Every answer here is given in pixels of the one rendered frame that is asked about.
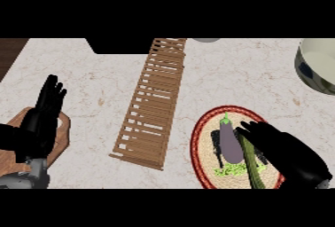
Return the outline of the green squash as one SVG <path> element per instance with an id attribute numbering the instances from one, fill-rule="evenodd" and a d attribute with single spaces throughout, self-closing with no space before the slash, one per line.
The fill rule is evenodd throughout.
<path id="1" fill-rule="evenodd" d="M 242 152 L 244 152 L 244 159 L 245 159 L 245 164 L 248 169 L 249 186 L 252 189 L 264 189 L 266 186 L 260 179 L 260 172 L 258 172 L 257 161 L 255 161 L 254 145 L 242 136 L 242 134 L 238 134 L 238 142 L 241 144 Z"/>

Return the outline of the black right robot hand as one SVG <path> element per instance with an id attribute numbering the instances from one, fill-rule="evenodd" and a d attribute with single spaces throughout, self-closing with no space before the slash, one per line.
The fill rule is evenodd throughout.
<path id="1" fill-rule="evenodd" d="M 236 131 L 252 143 L 283 175 L 280 189 L 317 189 L 323 179 L 332 179 L 326 162 L 288 132 L 280 132 L 267 122 L 241 122 Z"/>

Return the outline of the woven red-rimmed oval placemat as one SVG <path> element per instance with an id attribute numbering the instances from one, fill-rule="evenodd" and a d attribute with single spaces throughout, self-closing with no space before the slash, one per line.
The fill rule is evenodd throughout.
<path id="1" fill-rule="evenodd" d="M 245 161 L 230 164 L 220 150 L 220 121 L 232 121 L 232 129 L 241 122 L 264 121 L 261 116 L 241 106 L 218 106 L 208 111 L 190 136 L 190 159 L 196 177 L 205 189 L 249 189 Z"/>

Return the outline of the wooden slatted tiered shelf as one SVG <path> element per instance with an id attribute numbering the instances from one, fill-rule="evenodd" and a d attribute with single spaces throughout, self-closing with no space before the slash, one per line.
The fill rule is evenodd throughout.
<path id="1" fill-rule="evenodd" d="M 186 38 L 155 38 L 109 157 L 161 170 L 165 162 Z"/>

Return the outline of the purple eggplant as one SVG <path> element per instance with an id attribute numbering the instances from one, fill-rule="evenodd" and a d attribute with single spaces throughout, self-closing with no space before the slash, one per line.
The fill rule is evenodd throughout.
<path id="1" fill-rule="evenodd" d="M 220 148 L 226 161 L 232 164 L 238 164 L 244 160 L 244 151 L 227 115 L 224 115 L 224 118 L 220 120 Z"/>

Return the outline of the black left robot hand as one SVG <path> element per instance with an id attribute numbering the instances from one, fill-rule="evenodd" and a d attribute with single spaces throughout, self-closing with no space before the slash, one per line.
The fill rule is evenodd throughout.
<path id="1" fill-rule="evenodd" d="M 58 117 L 66 89 L 50 74 L 40 89 L 35 107 L 25 114 L 18 127 L 0 123 L 0 150 L 13 151 L 16 163 L 44 159 L 53 149 Z"/>

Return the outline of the cream pot with blue pattern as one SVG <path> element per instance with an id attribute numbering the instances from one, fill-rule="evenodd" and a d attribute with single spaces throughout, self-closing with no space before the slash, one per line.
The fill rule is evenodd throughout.
<path id="1" fill-rule="evenodd" d="M 295 54 L 295 72 L 317 92 L 335 96 L 335 38 L 304 38 Z"/>

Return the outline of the black appliance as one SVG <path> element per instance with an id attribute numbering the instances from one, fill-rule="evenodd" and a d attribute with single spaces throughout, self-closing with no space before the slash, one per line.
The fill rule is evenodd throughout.
<path id="1" fill-rule="evenodd" d="M 146 54 L 154 37 L 105 37 L 87 38 L 87 43 L 96 54 Z"/>

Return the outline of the brown wooden cutting board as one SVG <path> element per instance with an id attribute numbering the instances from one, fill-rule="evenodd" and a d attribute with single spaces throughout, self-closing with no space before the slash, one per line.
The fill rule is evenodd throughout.
<path id="1" fill-rule="evenodd" d="M 13 119 L 7 122 L 7 125 L 18 127 L 24 116 L 31 107 L 25 107 Z M 58 130 L 56 130 L 56 138 L 55 145 L 52 149 L 52 153 L 47 156 L 47 166 L 50 166 L 61 154 L 64 153 L 68 145 L 69 145 L 69 129 L 71 129 L 71 120 L 69 117 L 61 113 L 58 118 Z M 0 176 L 15 173 L 15 172 L 30 172 L 31 167 L 25 163 L 16 163 L 16 155 L 13 151 L 0 150 Z"/>

